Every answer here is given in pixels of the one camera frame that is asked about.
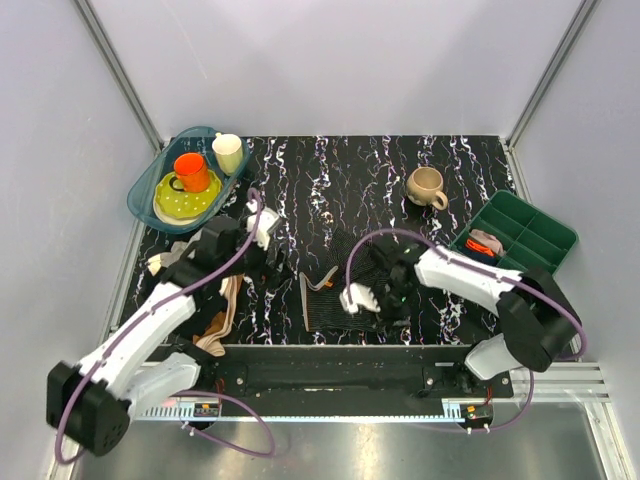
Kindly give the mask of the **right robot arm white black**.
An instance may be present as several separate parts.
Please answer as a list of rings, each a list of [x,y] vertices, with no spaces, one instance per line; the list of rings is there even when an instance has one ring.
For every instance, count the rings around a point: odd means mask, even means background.
[[[493,314],[500,332],[471,348],[464,365],[454,371],[454,384],[466,396],[486,389],[490,379],[524,367],[544,372],[563,357],[574,339],[573,358],[586,351],[579,315],[553,276],[541,267],[526,271],[483,264],[426,239],[396,249],[382,263],[381,287],[368,288],[367,308],[392,321],[417,288],[445,290]]]

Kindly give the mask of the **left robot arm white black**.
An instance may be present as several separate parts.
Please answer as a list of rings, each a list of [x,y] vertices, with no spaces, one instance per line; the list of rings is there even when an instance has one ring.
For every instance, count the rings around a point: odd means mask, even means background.
[[[277,278],[283,258],[270,263],[267,253],[280,222],[269,208],[244,221],[216,216],[189,240],[152,257],[148,264],[159,281],[145,303],[93,352],[74,364],[61,361],[49,372],[46,421],[57,437],[104,456],[133,420],[171,397],[195,398],[192,411],[177,417],[194,434],[217,419],[224,403],[255,417],[248,405],[225,394],[215,356],[202,347],[178,344],[157,365],[142,365],[207,296],[216,293],[230,303],[245,275]]]

